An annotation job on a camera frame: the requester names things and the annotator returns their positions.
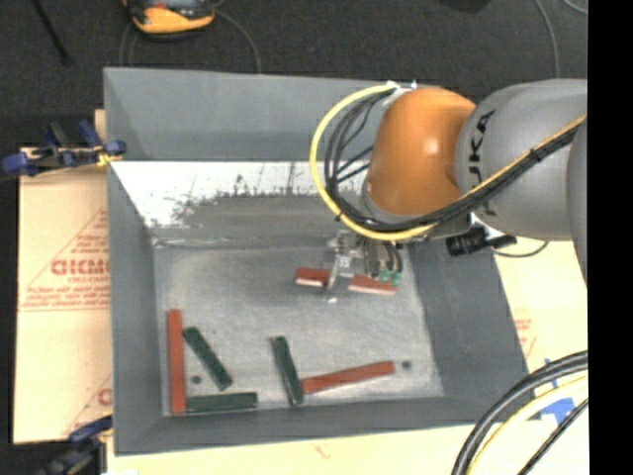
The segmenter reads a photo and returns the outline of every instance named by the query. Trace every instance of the red stick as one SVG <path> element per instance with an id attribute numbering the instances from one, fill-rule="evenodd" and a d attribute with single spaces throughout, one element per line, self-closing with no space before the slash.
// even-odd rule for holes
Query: red stick
<path id="1" fill-rule="evenodd" d="M 369 380 L 394 373 L 394 363 L 391 360 L 376 362 L 357 368 L 344 369 L 335 373 L 306 378 L 301 381 L 305 394 L 312 394 L 339 385 L 351 384 L 362 380 Z"/>
<path id="2" fill-rule="evenodd" d="M 185 361 L 182 342 L 182 316 L 180 310 L 167 312 L 167 335 L 169 344 L 169 388 L 171 413 L 184 414 L 185 404 Z"/>

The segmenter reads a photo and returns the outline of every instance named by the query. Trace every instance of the cable connector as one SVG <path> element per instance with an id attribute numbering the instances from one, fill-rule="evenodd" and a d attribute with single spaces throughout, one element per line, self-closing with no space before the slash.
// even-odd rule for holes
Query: cable connector
<path id="1" fill-rule="evenodd" d="M 411 86 L 410 87 L 402 86 L 401 84 L 397 83 L 396 81 L 387 81 L 387 85 L 388 86 L 393 86 L 395 89 L 394 89 L 394 93 L 392 93 L 389 97 L 387 97 L 383 101 L 383 103 L 381 104 L 382 107 L 387 107 L 387 106 L 391 105 L 395 100 L 400 98 L 405 93 L 408 93 L 409 91 L 417 89 L 417 83 L 415 81 L 411 82 Z"/>

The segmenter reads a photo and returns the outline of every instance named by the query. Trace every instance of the robotic arm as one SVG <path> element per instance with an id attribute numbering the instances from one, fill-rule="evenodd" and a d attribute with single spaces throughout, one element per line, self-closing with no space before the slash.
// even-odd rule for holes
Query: robotic arm
<path id="1" fill-rule="evenodd" d="M 338 172 L 349 166 L 341 165 L 342 152 L 355 138 L 354 119 L 389 95 L 400 96 L 371 146 L 360 202 L 351 203 L 338 191 Z M 377 86 L 321 121 L 313 178 L 327 206 L 361 237 L 455 238 L 477 225 L 513 237 L 572 239 L 587 280 L 587 105 L 588 84 L 575 79 L 509 86 L 478 105 L 436 87 L 403 93 Z M 343 108 L 321 183 L 318 141 Z"/>

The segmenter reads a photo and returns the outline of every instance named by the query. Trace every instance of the orange device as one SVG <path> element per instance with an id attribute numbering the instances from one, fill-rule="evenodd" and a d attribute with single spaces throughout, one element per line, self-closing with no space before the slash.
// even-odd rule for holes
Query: orange device
<path id="1" fill-rule="evenodd" d="M 214 20 L 209 0 L 122 0 L 135 26 L 157 39 L 199 32 Z"/>

